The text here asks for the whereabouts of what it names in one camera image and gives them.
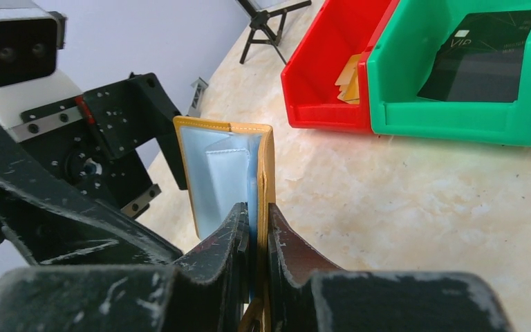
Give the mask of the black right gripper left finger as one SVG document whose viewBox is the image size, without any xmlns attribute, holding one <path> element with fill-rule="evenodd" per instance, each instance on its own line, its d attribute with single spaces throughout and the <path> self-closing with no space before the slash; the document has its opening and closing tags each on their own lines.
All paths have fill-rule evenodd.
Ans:
<svg viewBox="0 0 531 332">
<path fill-rule="evenodd" d="M 235 331 L 249 297 L 249 216 L 237 203 L 177 259 L 106 239 L 0 277 L 0 331 Z"/>
</svg>

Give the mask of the black card in green bin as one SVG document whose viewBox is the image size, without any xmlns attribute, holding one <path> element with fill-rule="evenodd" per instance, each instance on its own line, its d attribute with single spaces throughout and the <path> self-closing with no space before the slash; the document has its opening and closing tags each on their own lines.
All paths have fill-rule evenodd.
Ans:
<svg viewBox="0 0 531 332">
<path fill-rule="evenodd" d="M 443 102 L 517 100 L 531 10 L 466 15 L 437 51 L 418 97 Z"/>
</svg>

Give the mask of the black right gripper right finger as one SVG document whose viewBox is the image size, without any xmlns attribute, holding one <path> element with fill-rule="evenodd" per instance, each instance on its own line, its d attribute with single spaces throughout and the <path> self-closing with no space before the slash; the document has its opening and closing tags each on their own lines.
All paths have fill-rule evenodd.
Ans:
<svg viewBox="0 0 531 332">
<path fill-rule="evenodd" d="M 445 271 L 340 268 L 269 206 L 273 331 L 511 331 L 490 285 Z"/>
</svg>

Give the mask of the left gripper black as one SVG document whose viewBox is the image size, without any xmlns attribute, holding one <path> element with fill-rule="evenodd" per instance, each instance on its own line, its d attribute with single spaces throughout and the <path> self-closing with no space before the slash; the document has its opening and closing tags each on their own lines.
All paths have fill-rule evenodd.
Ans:
<svg viewBox="0 0 531 332">
<path fill-rule="evenodd" d="M 137 148 L 156 140 L 185 189 L 178 114 L 153 73 L 133 73 L 0 125 L 0 244 L 31 265 L 177 260 L 181 250 L 138 222 L 161 190 Z"/>
</svg>

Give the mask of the green plastic bin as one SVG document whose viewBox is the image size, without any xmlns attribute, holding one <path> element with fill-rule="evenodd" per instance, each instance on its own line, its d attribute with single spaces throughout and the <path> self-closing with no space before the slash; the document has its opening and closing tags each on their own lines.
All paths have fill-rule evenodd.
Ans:
<svg viewBox="0 0 531 332">
<path fill-rule="evenodd" d="M 531 146 L 531 1 L 401 1 L 367 75 L 375 133 Z"/>
</svg>

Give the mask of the red bin left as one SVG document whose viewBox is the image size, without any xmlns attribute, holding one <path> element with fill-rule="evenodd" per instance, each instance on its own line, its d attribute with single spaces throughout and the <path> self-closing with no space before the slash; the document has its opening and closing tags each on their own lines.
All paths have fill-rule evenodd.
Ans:
<svg viewBox="0 0 531 332">
<path fill-rule="evenodd" d="M 281 73 L 289 125 L 371 134 L 366 61 L 398 1 L 325 1 Z M 339 100 L 336 80 L 348 60 L 355 63 L 361 101 Z"/>
</svg>

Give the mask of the gold card in red bin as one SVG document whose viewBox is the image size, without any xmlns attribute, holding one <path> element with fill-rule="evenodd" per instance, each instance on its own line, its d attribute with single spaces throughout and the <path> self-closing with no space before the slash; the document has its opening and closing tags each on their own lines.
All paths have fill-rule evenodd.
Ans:
<svg viewBox="0 0 531 332">
<path fill-rule="evenodd" d="M 339 95 L 337 96 L 339 101 L 345 102 L 347 104 L 360 103 L 357 65 L 361 56 L 361 54 L 350 56 L 335 81 L 335 86 L 339 87 Z"/>
</svg>

